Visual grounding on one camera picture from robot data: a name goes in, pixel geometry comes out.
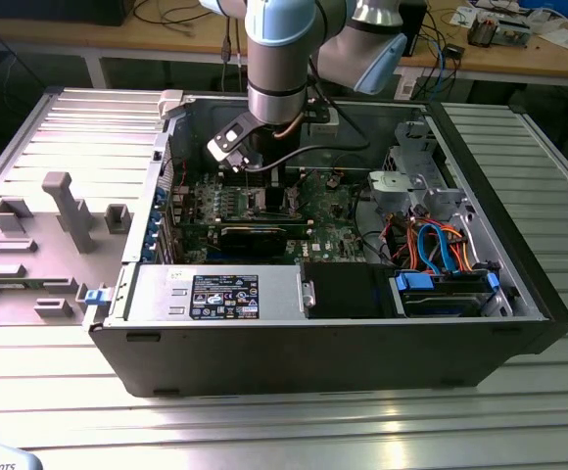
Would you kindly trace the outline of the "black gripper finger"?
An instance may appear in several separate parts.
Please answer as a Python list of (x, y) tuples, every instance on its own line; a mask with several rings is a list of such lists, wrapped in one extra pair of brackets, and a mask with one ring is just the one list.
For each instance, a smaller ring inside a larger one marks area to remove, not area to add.
[(285, 196), (285, 169), (271, 169), (264, 178), (264, 201), (267, 212), (281, 212)]

